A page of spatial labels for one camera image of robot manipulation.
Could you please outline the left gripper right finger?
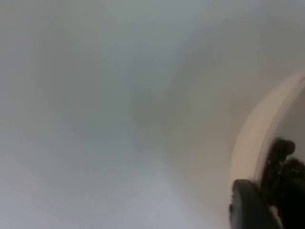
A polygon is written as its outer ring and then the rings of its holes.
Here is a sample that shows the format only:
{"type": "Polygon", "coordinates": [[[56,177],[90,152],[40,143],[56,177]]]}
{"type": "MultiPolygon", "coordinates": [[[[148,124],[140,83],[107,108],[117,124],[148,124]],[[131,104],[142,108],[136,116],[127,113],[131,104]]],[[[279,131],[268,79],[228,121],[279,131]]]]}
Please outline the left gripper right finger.
{"type": "Polygon", "coordinates": [[[305,182],[282,181],[275,192],[275,207],[284,229],[304,229],[305,182]]]}

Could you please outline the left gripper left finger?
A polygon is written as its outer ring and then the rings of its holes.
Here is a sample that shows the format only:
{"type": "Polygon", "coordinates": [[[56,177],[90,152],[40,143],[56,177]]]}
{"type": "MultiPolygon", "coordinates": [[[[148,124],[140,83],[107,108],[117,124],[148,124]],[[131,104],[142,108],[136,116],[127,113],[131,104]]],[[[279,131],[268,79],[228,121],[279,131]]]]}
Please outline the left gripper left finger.
{"type": "Polygon", "coordinates": [[[279,229],[281,227],[264,202],[257,185],[248,179],[237,179],[233,182],[229,220],[232,229],[279,229]]]}

